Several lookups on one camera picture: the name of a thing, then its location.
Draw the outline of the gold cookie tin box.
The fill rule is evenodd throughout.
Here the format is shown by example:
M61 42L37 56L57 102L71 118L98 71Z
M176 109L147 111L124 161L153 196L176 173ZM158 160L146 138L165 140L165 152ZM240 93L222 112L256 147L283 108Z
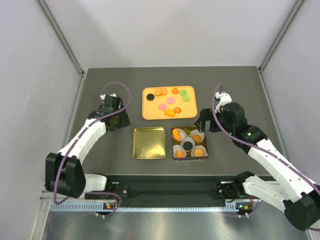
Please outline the gold cookie tin box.
M178 127L172 127L171 128L171 134L172 134L172 130L174 128L179 128L179 129L182 129L185 131L186 133L186 137L191 137L190 136L190 133L192 130L195 130L197 129L196 126L178 126ZM204 137L204 140L200 143L195 143L196 146L198 145L202 145L206 148L207 150L207 153L208 153L208 156L207 157L191 157L191 151L190 152L186 152L186 157L185 158L174 158L173 156L173 146L174 145L181 145L181 141L176 141L173 139L172 135L171 135L171 143L172 143L172 157L173 157L173 160L176 161L176 162L191 162L191 161L204 161L208 158L209 156L209 150L208 150L208 145L207 145L207 139L206 139L206 135Z

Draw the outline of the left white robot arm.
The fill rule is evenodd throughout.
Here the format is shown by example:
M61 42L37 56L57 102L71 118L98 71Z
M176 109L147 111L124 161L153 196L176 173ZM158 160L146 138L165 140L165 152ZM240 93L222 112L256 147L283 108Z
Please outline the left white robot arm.
M123 101L116 94L101 95L102 104L89 114L80 131L57 153L45 159L45 189L69 198L97 192L109 198L114 191L108 177L84 173L83 162L96 142L106 133L131 125Z

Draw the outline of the chocolate chip cookie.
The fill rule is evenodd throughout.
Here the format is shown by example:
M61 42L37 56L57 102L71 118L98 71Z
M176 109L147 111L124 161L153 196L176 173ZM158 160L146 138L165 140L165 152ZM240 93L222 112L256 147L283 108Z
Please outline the chocolate chip cookie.
M200 135L197 135L197 134L193 135L192 138L193 138L193 140L194 140L195 142L197 142L197 143L202 140L201 136L200 136Z

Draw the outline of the round dotted biscuit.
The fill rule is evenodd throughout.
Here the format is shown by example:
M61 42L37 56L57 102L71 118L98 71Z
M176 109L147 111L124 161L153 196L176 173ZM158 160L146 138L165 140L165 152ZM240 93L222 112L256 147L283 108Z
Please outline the round dotted biscuit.
M202 149L197 148L194 150L195 157L203 157L204 155L205 155L205 152Z

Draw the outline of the gold tin lid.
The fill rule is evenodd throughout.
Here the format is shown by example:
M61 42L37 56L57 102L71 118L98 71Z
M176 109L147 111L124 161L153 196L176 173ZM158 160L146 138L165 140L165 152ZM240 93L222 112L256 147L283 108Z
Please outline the gold tin lid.
M166 155L166 132L163 126L133 129L131 156L134 160L162 160Z

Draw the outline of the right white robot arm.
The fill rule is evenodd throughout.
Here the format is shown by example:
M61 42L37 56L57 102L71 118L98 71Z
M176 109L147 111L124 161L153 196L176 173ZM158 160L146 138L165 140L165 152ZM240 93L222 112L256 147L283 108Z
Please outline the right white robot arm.
M312 230L320 220L320 186L293 166L257 126L248 123L244 109L235 102L200 111L195 126L203 132L223 132L277 181L272 185L251 172L238 174L233 192L239 198L257 197L281 211L298 230Z

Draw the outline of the black sandwich cookie bottom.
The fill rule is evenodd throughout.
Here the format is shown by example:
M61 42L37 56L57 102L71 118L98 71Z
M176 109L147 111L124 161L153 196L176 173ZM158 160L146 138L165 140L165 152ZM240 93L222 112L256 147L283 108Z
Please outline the black sandwich cookie bottom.
M193 144L190 141L185 141L183 143L183 148L185 151L189 152L193 149Z

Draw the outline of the orange shell cookie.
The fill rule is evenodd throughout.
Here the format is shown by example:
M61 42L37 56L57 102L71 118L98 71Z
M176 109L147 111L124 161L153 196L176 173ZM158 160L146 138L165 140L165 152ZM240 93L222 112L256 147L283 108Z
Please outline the orange shell cookie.
M181 150L178 150L178 151L175 152L174 155L175 155L176 158L183 158L184 157L184 152L181 151Z

